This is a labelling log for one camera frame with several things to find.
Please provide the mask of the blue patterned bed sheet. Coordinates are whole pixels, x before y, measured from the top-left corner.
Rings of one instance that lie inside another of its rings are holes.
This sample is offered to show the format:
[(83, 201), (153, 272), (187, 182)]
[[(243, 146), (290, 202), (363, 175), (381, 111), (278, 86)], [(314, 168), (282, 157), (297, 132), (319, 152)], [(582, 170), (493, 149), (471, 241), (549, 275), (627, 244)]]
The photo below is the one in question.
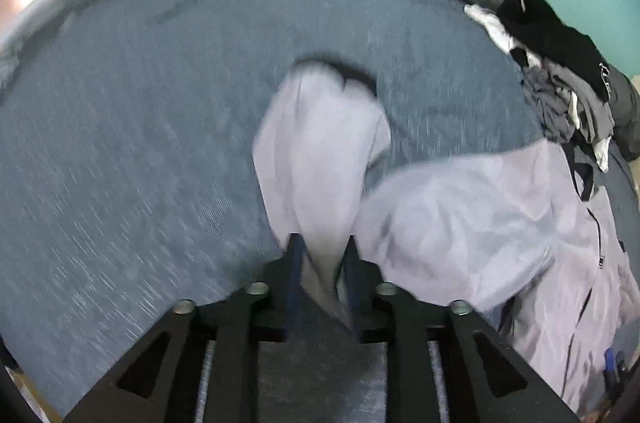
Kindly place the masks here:
[(375, 78), (392, 144), (369, 186), (541, 135), (458, 0), (94, 0), (22, 55), (1, 100), (1, 334), (59, 413), (174, 302), (277, 256), (252, 144), (294, 61)]

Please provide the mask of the white garment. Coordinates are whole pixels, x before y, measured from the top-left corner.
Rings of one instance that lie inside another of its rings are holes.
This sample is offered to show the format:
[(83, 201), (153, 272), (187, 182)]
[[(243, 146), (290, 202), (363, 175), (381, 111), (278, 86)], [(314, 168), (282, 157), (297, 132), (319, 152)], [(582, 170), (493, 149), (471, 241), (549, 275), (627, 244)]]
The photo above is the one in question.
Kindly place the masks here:
[(479, 5), (465, 5), (463, 11), (470, 19), (484, 27), (492, 42), (502, 52), (510, 54), (519, 65), (527, 68), (541, 67), (541, 58), (538, 54), (530, 51), (526, 45), (508, 33), (495, 13)]

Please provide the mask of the dark grey garment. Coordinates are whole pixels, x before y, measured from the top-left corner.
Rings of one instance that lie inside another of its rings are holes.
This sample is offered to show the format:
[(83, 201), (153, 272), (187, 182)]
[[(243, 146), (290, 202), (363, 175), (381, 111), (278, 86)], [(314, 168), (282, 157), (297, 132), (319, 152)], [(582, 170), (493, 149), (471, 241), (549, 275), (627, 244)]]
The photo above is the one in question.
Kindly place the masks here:
[(569, 68), (544, 60), (522, 68), (525, 100), (534, 108), (544, 137), (567, 143), (579, 132), (589, 144), (613, 136), (610, 106)]

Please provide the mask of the black garment with drawstring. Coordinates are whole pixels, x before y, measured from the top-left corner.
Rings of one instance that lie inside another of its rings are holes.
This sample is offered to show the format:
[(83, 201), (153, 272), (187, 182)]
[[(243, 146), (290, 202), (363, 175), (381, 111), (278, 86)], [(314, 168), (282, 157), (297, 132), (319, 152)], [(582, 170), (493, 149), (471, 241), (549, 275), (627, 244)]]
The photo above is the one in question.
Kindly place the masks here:
[(610, 69), (602, 54), (589, 36), (565, 24), (547, 1), (504, 0), (497, 16), (506, 31), (529, 50), (569, 68), (603, 102), (610, 100)]

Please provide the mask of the grey black zip jacket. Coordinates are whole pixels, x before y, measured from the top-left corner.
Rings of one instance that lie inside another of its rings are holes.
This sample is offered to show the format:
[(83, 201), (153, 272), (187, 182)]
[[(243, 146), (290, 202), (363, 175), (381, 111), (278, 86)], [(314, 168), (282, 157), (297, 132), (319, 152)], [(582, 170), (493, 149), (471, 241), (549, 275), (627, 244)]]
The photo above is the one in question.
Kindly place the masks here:
[(374, 94), (331, 65), (288, 71), (253, 158), (280, 243), (306, 243), (303, 284), (346, 319), (349, 241), (384, 278), (421, 301), (512, 303), (503, 333), (576, 412), (585, 411), (617, 330), (639, 317), (639, 287), (618, 241), (608, 191), (540, 140), (498, 154), (409, 164), (372, 191), (367, 169), (390, 145)]

